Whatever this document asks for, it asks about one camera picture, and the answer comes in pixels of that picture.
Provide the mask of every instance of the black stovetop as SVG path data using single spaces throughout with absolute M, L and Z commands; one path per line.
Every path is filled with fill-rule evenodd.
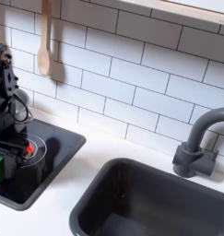
M 31 156 L 13 180 L 0 183 L 0 203 L 16 210 L 29 208 L 86 142 L 81 135 L 38 120 L 1 139 L 17 144 L 22 138 L 30 142 Z

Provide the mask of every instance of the faucet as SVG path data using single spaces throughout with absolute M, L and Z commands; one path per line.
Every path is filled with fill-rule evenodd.
M 206 176 L 212 174 L 218 152 L 206 154 L 200 145 L 206 130 L 219 122 L 224 122 L 224 108 L 207 112 L 195 122 L 187 142 L 183 142 L 176 149 L 172 163 L 177 175 L 191 178 L 197 173 Z

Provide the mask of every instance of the hanging utensil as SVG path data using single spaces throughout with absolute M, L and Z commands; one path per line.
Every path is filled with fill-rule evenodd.
M 38 51 L 38 67 L 47 77 L 52 72 L 53 56 L 50 50 L 52 0 L 41 0 L 41 48 Z

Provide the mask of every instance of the black sink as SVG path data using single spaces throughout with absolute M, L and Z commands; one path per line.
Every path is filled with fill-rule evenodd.
M 224 236 L 224 194 L 115 159 L 73 209 L 70 228 L 75 236 Z

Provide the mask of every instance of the tile backsplash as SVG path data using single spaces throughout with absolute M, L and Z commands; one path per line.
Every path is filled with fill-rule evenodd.
M 173 155 L 224 107 L 224 26 L 115 0 L 53 0 L 53 73 L 37 67 L 40 0 L 0 0 L 0 39 L 31 106 Z M 202 142 L 219 150 L 224 123 Z

